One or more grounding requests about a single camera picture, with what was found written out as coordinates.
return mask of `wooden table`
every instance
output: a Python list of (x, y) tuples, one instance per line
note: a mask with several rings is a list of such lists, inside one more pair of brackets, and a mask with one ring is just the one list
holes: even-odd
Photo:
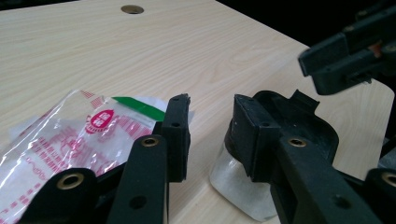
[[(127, 14), (125, 5), (142, 14)], [(71, 90), (105, 96), (191, 97), (187, 180), (171, 184), (170, 223), (256, 223), (209, 183), (236, 93), (300, 90), (338, 132), (334, 166), (376, 167), (393, 92), (374, 81), (318, 96), (298, 55), (307, 46), (213, 0), (81, 0), (0, 12), (0, 150), (7, 131)], [(268, 223), (278, 223), (274, 218)]]

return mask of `green stripe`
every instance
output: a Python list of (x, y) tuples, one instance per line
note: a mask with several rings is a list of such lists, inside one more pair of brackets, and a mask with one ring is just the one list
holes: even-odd
[(163, 118), (165, 117), (165, 113), (160, 109), (152, 105), (146, 105), (145, 103), (140, 102), (134, 98), (117, 96), (117, 97), (113, 97), (113, 99), (118, 101), (122, 105), (126, 105), (132, 108), (134, 111), (146, 115), (151, 119), (155, 119), (157, 121), (163, 121)]

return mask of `red logo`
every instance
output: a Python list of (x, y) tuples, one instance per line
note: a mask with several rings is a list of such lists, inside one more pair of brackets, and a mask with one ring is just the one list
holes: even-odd
[(100, 133), (104, 131), (114, 115), (114, 110), (103, 110), (93, 117), (87, 117), (85, 131), (87, 133)]

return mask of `clear plastic bag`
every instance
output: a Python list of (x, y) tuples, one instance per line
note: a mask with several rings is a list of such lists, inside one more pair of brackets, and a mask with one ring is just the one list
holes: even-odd
[(46, 181), (65, 169), (101, 175), (126, 162), (134, 140), (151, 134), (163, 115), (134, 98), (69, 92), (1, 155), (0, 224), (18, 222)]
[(252, 182), (243, 164), (228, 152), (224, 143), (212, 167), (210, 183), (227, 200), (260, 222), (277, 216), (270, 185)]

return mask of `mounting hole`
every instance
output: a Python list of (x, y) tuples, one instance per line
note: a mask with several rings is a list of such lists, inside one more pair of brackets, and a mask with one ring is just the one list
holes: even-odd
[(396, 188), (396, 175), (389, 173), (389, 172), (385, 172), (384, 174), (382, 174), (382, 179), (387, 182), (387, 184), (393, 186), (394, 188)]
[(289, 139), (289, 144), (291, 144), (294, 147), (306, 147), (306, 142), (298, 138)]
[(367, 15), (367, 11), (366, 11), (366, 10), (363, 10), (363, 11), (358, 12), (358, 14), (359, 14), (360, 16), (365, 16), (365, 15)]
[(348, 209), (352, 206), (352, 204), (345, 199), (343, 196), (336, 194), (332, 196), (332, 202), (340, 208)]
[(58, 187), (58, 189), (73, 189), (78, 185), (80, 185), (83, 180), (84, 180), (84, 175), (80, 173), (64, 175), (58, 181), (56, 187)]
[(129, 201), (129, 206), (134, 209), (140, 209), (142, 207), (144, 207), (147, 203), (147, 198), (145, 196), (136, 196), (134, 198), (131, 199), (131, 201)]
[(387, 52), (394, 52), (394, 51), (396, 51), (396, 45), (386, 45), (385, 50)]
[(159, 143), (158, 139), (152, 137), (145, 138), (142, 140), (142, 145), (144, 147), (154, 147), (157, 146), (158, 143)]
[(353, 31), (354, 29), (355, 29), (355, 27), (353, 27), (353, 26), (347, 26), (346, 28), (344, 28), (344, 30), (347, 32)]
[(140, 13), (143, 13), (145, 11), (145, 9), (143, 9), (140, 6), (127, 5), (127, 6), (121, 7), (121, 11), (128, 13), (128, 14), (140, 14)]

